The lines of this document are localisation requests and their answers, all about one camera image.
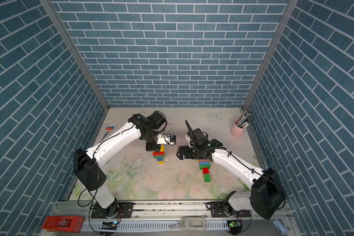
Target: metal frame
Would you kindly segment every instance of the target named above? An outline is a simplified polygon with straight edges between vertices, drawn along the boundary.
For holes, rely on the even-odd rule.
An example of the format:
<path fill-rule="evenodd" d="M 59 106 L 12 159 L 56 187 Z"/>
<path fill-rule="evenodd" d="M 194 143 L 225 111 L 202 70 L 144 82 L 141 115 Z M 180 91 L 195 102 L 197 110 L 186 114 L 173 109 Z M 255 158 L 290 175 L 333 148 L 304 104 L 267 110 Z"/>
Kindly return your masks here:
<path fill-rule="evenodd" d="M 80 204 L 86 205 L 89 201 L 81 201 Z M 149 200 L 149 201 L 118 201 L 118 202 L 133 202 L 133 212 L 129 219 L 122 219 L 125 223 L 140 223 L 160 221 L 176 221 L 181 220 L 183 216 L 199 216 L 204 217 L 206 223 L 217 222 L 218 220 L 235 220 L 236 217 L 212 218 L 211 212 L 206 208 L 206 202 L 221 202 L 221 200 Z M 80 207 L 77 201 L 57 202 L 51 216 L 81 216 L 88 217 L 89 206 Z M 252 220 L 263 220 L 255 211 L 252 211 Z M 279 219 L 288 229 L 288 236 L 300 236 L 297 225 L 293 219 L 293 215 L 288 207 L 277 210 L 271 219 Z M 90 223 L 97 225 L 103 220 L 108 219 L 90 219 Z M 134 229 L 129 229 L 127 232 L 133 232 Z"/>
<path fill-rule="evenodd" d="M 274 32 L 273 38 L 271 39 L 270 45 L 265 53 L 264 59 L 258 69 L 258 72 L 253 80 L 253 83 L 249 89 L 248 95 L 245 98 L 243 109 L 246 110 L 254 96 L 254 93 L 261 82 L 262 76 L 265 73 L 265 70 L 270 62 L 271 56 L 273 55 L 275 49 L 278 46 L 278 42 L 282 37 L 283 32 L 287 26 L 288 21 L 296 7 L 298 0 L 289 0 L 286 5 L 285 10 L 283 11 L 282 18 L 277 26 L 277 29 Z"/>
<path fill-rule="evenodd" d="M 260 165 L 260 167 L 262 169 L 266 170 L 268 168 L 268 166 L 267 166 L 267 163 L 266 163 L 266 160 L 265 160 L 265 156 L 264 156 L 264 153 L 262 152 L 262 150 L 260 148 L 259 142 L 257 140 L 257 137 L 255 135 L 255 132 L 253 130 L 251 122 L 249 123 L 247 131 L 248 131 L 250 142 L 252 143 L 252 146 L 253 146 L 254 153 L 255 153 L 255 156 L 257 158 L 258 164 Z"/>
<path fill-rule="evenodd" d="M 94 93 L 98 97 L 99 101 L 101 102 L 102 106 L 104 107 L 105 111 L 109 110 L 109 105 L 106 102 L 103 94 L 101 93 L 97 83 L 94 81 L 92 74 L 90 73 L 87 65 L 85 64 L 83 58 L 81 57 L 74 41 L 72 40 L 71 36 L 69 35 L 66 26 L 63 24 L 57 10 L 55 9 L 54 5 L 52 4 L 51 0 L 40 0 L 40 3 L 44 10 L 46 11 L 47 15 L 50 17 L 53 25 L 57 29 L 59 35 L 61 36 L 62 40 L 66 44 L 68 50 L 74 57 L 77 65 L 83 72 L 85 79 L 88 81 L 90 86 L 92 87 Z"/>

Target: black motor housing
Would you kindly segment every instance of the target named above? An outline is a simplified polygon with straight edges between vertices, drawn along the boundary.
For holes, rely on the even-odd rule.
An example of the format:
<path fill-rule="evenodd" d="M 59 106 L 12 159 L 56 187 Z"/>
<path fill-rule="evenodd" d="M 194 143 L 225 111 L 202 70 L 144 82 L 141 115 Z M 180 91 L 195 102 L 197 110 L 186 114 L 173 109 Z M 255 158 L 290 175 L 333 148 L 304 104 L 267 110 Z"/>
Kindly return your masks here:
<path fill-rule="evenodd" d="M 74 152 L 74 172 L 88 191 L 98 189 L 106 181 L 106 175 L 81 148 Z"/>
<path fill-rule="evenodd" d="M 141 137 L 139 139 L 146 140 L 146 151 L 159 152 L 161 145 L 157 144 L 157 135 L 161 131 L 156 131 L 165 123 L 164 116 L 155 111 L 151 116 L 145 117 L 142 114 L 135 114 L 129 119 L 140 130 Z"/>
<path fill-rule="evenodd" d="M 285 198 L 274 170 L 268 168 L 262 176 L 252 185 L 250 204 L 261 217 L 269 220 Z"/>

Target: red lego brick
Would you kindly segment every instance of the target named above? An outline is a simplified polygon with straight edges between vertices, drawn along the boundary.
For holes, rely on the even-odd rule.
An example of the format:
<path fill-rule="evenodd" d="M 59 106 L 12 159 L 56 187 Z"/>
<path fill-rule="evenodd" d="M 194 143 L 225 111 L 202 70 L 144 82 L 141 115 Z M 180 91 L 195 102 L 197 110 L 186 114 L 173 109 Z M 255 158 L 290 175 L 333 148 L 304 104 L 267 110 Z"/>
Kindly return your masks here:
<path fill-rule="evenodd" d="M 203 168 L 203 169 L 202 169 L 202 172 L 203 172 L 203 174 L 209 174 L 209 172 L 208 172 L 208 167 Z"/>
<path fill-rule="evenodd" d="M 152 153 L 152 155 L 154 155 L 154 156 L 160 156 L 160 155 L 164 155 L 164 152 L 162 151 L 162 152 L 159 152 L 159 153 Z"/>

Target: mounting plate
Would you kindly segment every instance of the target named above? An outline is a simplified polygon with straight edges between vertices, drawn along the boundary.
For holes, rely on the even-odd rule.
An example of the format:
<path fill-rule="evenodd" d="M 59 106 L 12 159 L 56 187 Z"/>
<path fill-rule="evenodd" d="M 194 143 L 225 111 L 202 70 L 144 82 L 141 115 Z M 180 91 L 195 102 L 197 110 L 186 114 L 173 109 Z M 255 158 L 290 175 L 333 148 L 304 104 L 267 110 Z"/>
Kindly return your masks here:
<path fill-rule="evenodd" d="M 223 204 L 224 204 L 223 202 L 208 202 L 207 203 L 207 205 L 210 205 L 210 208 L 212 208 L 212 209 L 210 209 L 211 217 L 213 217 L 213 218 L 234 217 L 234 216 L 229 216 L 226 214 Z M 242 217 L 250 217 L 249 210 L 240 210 L 240 213 L 242 213 Z"/>
<path fill-rule="evenodd" d="M 134 206 L 133 202 L 120 202 L 118 203 L 118 205 L 119 205 L 119 209 L 121 210 L 121 218 L 122 219 L 131 218 L 132 208 Z M 99 207 L 99 208 L 95 208 L 95 210 L 92 211 L 90 217 L 92 219 L 107 219 L 105 215 L 106 215 L 106 209 L 102 209 L 101 207 Z"/>

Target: blue lego brick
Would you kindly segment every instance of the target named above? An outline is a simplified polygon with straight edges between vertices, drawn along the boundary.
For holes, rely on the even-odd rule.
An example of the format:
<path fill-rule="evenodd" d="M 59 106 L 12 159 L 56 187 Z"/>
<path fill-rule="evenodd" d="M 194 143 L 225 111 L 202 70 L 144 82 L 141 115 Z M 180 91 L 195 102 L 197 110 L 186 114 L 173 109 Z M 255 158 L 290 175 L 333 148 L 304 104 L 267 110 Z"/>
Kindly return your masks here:
<path fill-rule="evenodd" d="M 199 163 L 199 165 L 209 165 L 210 164 L 210 162 L 209 161 L 205 161 L 205 162 L 198 162 Z"/>

